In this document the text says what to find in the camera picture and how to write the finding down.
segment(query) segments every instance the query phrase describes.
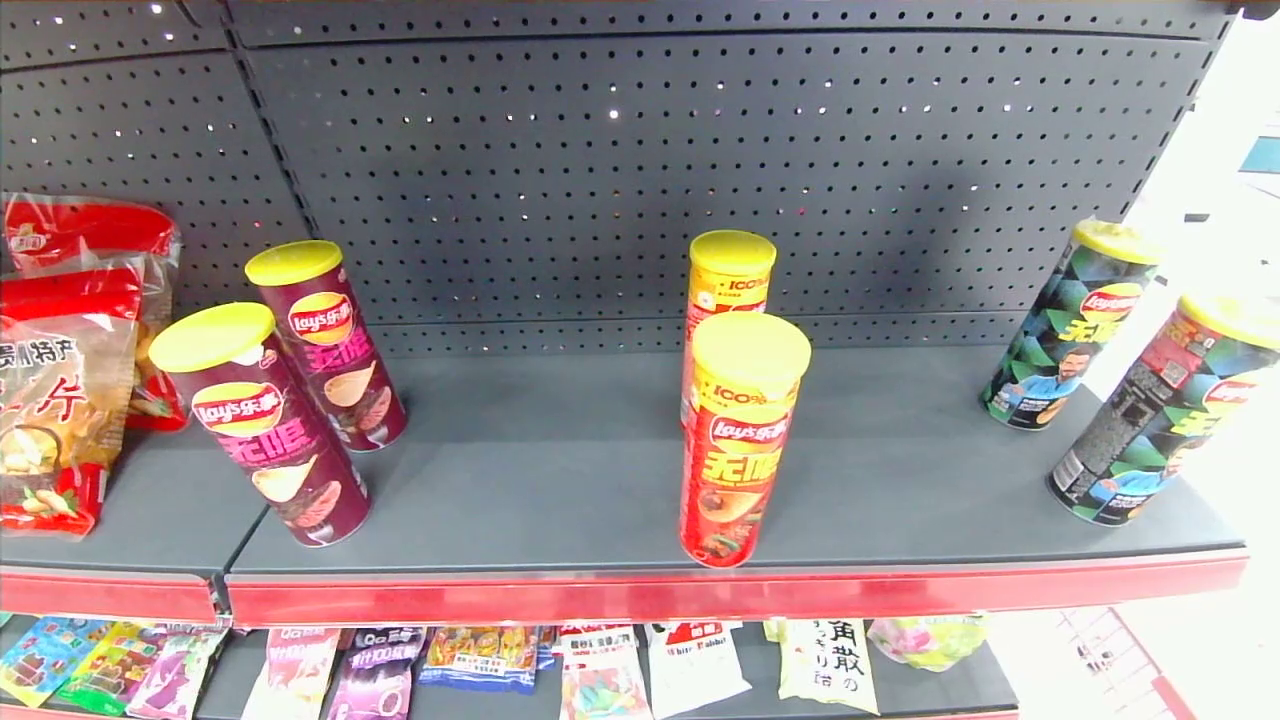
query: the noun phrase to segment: shelf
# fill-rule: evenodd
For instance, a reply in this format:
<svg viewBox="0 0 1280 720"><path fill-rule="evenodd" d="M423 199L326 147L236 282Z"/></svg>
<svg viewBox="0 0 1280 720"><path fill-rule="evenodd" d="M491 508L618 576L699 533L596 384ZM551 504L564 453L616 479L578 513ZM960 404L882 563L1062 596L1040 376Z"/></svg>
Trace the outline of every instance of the shelf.
<svg viewBox="0 0 1280 720"><path fill-rule="evenodd" d="M394 361L412 420L358 459L369 521L308 550L268 518L227 578L236 621L876 618L1236 583L1243 539L1187 486L1119 529L1061 509L1042 478L1098 402L1042 433L1000 427L975 400L1000 352L817 351L760 544L733 571L676 539L678 355Z"/></svg>
<svg viewBox="0 0 1280 720"><path fill-rule="evenodd" d="M264 511L201 432L146 437L125 447L84 539L4 538L0 610L212 623L210 579Z"/></svg>
<svg viewBox="0 0 1280 720"><path fill-rule="evenodd" d="M15 618L0 630L0 650L8 650L31 624ZM677 715L678 720L765 720L765 719L836 719L870 717L840 705L823 705L804 700L778 700L781 660L778 646L764 641L758 624L749 624L733 633L742 674L751 691L712 706ZM197 720L237 720L248 700L250 688L265 657L266 633L228 639L204 697L196 707ZM1018 698L1000 669L989 646L963 660L946 673L914 670L870 651L881 716L887 719L948 717L952 720L1012 720L1018 717ZM646 655L641 664L648 676ZM330 684L332 698L337 679ZM429 717L529 717L554 720L559 706L559 670L538 674L532 697L515 693L475 693L451 688L417 687L413 692L411 720ZM5 720L88 719L96 715L70 711L72 706L51 703L50 710L28 711L0 700Z"/></svg>

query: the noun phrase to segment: yellow plastic lid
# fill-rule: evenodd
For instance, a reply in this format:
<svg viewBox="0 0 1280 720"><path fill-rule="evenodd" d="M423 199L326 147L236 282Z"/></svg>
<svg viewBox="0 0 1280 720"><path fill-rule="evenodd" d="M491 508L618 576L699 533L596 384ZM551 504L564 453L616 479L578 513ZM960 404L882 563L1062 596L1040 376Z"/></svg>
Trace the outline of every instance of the yellow plastic lid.
<svg viewBox="0 0 1280 720"><path fill-rule="evenodd" d="M1085 218L1075 223L1071 237L1098 252L1142 265L1155 265L1165 259L1165 246L1147 240L1138 231L1120 223Z"/></svg>
<svg viewBox="0 0 1280 720"><path fill-rule="evenodd" d="M689 260L726 275L762 275L778 258L767 238L746 231L710 231L689 243Z"/></svg>
<svg viewBox="0 0 1280 720"><path fill-rule="evenodd" d="M303 240L264 250L244 263L248 282L280 287L317 278L342 263L342 249L326 240Z"/></svg>
<svg viewBox="0 0 1280 720"><path fill-rule="evenodd" d="M262 345L275 315L261 302L229 302L178 320L151 341L151 361L166 373L198 373Z"/></svg>
<svg viewBox="0 0 1280 720"><path fill-rule="evenodd" d="M694 363L748 387L791 384L809 369L813 346L800 328L764 313L719 313L698 324Z"/></svg>
<svg viewBox="0 0 1280 720"><path fill-rule="evenodd" d="M1228 337L1280 350L1280 301L1274 297L1193 292L1178 299L1178 309Z"/></svg>

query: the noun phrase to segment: red snack bag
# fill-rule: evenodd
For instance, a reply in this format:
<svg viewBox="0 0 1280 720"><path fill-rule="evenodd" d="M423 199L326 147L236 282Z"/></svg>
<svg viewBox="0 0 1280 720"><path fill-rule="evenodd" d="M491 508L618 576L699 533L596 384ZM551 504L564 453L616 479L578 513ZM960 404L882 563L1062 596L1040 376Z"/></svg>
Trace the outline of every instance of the red snack bag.
<svg viewBox="0 0 1280 720"><path fill-rule="evenodd" d="M129 428L175 432L187 424L173 382L151 364L151 340L169 325L182 246L164 213L116 200L5 193L4 234L26 277L116 265L141 258L142 307Z"/></svg>
<svg viewBox="0 0 1280 720"><path fill-rule="evenodd" d="M0 527L86 536L120 452L136 269L0 281Z"/></svg>

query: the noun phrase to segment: candy bag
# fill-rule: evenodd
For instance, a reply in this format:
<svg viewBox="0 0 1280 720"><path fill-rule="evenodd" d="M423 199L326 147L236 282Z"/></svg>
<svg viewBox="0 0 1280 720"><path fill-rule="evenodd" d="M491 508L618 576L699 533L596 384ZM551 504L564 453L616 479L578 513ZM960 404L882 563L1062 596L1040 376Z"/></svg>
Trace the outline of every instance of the candy bag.
<svg viewBox="0 0 1280 720"><path fill-rule="evenodd" d="M778 697L838 702L879 715L861 620L787 620Z"/></svg>
<svg viewBox="0 0 1280 720"><path fill-rule="evenodd" d="M751 689L724 623L650 624L645 634L650 705L658 720Z"/></svg>
<svg viewBox="0 0 1280 720"><path fill-rule="evenodd" d="M154 628L116 623L59 688L58 697L99 715L124 715L164 641Z"/></svg>
<svg viewBox="0 0 1280 720"><path fill-rule="evenodd" d="M120 452L141 299L129 266L0 281L0 525L88 534Z"/></svg>
<svg viewBox="0 0 1280 720"><path fill-rule="evenodd" d="M562 637L561 720L653 720L631 625Z"/></svg>
<svg viewBox="0 0 1280 720"><path fill-rule="evenodd" d="M142 263L129 428L173 432L187 423L178 391L147 357L169 325L182 241L164 213L100 197L5 193L4 234L23 277L90 270L109 260Z"/></svg>
<svg viewBox="0 0 1280 720"><path fill-rule="evenodd" d="M125 712L145 720L191 720L225 637L225 629L169 635Z"/></svg>
<svg viewBox="0 0 1280 720"><path fill-rule="evenodd" d="M266 637L266 662L241 720L320 717L340 635L337 628L273 628Z"/></svg>
<svg viewBox="0 0 1280 720"><path fill-rule="evenodd" d="M46 616L0 657L0 689L40 707L111 629L106 620Z"/></svg>
<svg viewBox="0 0 1280 720"><path fill-rule="evenodd" d="M886 618L872 623L867 639L895 662L941 673L987 642L987 616Z"/></svg>
<svg viewBox="0 0 1280 720"><path fill-rule="evenodd" d="M417 684L532 694L536 659L536 628L436 628Z"/></svg>
<svg viewBox="0 0 1280 720"><path fill-rule="evenodd" d="M408 717L413 661L422 651L422 628L360 630L342 660L329 720Z"/></svg>

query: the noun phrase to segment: purple chip can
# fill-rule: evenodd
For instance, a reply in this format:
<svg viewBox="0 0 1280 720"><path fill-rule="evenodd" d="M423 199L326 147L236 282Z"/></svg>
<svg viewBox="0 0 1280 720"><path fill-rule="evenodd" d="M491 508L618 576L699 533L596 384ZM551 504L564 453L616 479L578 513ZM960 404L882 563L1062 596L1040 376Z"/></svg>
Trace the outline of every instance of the purple chip can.
<svg viewBox="0 0 1280 720"><path fill-rule="evenodd" d="M274 331L265 305L219 305L156 336L151 361L293 537L324 547L364 524L369 489Z"/></svg>
<svg viewBox="0 0 1280 720"><path fill-rule="evenodd" d="M342 250L323 240L291 242L255 255L244 274L347 450L379 450L399 437L404 406L360 315Z"/></svg>

